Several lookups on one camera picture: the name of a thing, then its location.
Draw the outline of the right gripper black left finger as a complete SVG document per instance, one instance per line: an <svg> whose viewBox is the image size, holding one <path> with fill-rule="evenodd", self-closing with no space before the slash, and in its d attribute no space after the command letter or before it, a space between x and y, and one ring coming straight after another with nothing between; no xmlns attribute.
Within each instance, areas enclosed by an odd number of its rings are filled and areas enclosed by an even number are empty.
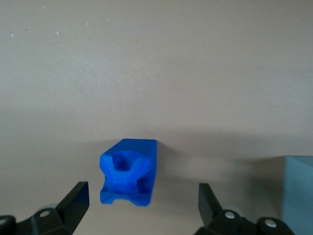
<svg viewBox="0 0 313 235"><path fill-rule="evenodd" d="M0 217L2 235L71 235L89 208L89 184L78 182L54 208L44 208L16 222L12 215Z"/></svg>

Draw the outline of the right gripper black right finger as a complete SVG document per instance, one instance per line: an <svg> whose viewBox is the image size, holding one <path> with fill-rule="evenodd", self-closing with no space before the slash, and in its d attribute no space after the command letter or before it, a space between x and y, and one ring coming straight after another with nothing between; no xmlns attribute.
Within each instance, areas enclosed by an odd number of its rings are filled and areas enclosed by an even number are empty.
<svg viewBox="0 0 313 235"><path fill-rule="evenodd" d="M256 223L234 210L223 209L208 183L199 184L198 209L203 222L197 235L292 235L283 221L260 217Z"/></svg>

